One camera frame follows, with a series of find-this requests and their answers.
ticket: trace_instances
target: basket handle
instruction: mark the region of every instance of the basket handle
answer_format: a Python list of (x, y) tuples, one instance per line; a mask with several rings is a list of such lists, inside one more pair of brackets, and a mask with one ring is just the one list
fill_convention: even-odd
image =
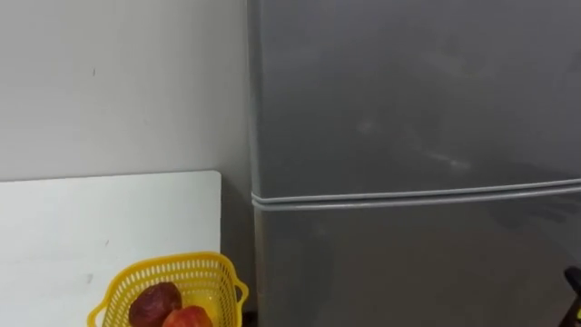
[(91, 313), (87, 316), (87, 326), (88, 327), (97, 327), (97, 315), (107, 306), (107, 301), (103, 300), (99, 305), (97, 305)]
[(236, 302), (236, 314), (238, 315), (238, 322), (242, 324), (242, 306), (246, 299), (248, 299), (248, 286), (238, 278), (234, 278), (234, 286), (238, 287), (241, 292), (240, 299)]

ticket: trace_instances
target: yellow plastic basket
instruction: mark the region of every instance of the yellow plastic basket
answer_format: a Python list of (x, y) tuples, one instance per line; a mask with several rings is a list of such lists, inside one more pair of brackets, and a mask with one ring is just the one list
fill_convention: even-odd
[[(182, 293), (183, 306), (203, 307), (213, 327), (241, 327), (242, 304), (248, 287), (236, 276), (234, 265), (219, 253), (184, 253), (145, 260), (127, 267), (111, 281), (103, 301), (87, 317), (106, 308), (102, 327), (129, 327), (129, 306), (147, 287), (173, 282)], [(236, 287), (241, 291), (240, 299)]]

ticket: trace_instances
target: refrigerator door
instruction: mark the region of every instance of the refrigerator door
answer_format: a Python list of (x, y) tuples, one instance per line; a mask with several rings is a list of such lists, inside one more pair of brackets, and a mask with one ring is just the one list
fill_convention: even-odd
[(557, 326), (581, 193), (473, 200), (262, 206), (260, 326)]
[(581, 178), (581, 2), (249, 0), (254, 195)]

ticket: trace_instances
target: white table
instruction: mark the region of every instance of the white table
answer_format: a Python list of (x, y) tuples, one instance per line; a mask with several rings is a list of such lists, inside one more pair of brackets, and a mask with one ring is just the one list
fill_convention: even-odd
[(216, 172), (0, 183), (2, 324), (85, 326), (127, 265), (218, 252), (220, 201)]

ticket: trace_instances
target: dark red fruit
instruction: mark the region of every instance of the dark red fruit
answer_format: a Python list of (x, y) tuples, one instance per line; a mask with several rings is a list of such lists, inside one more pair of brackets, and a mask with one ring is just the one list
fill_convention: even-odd
[(146, 288), (129, 307), (132, 327), (162, 327), (173, 310), (182, 308), (182, 295), (172, 282)]

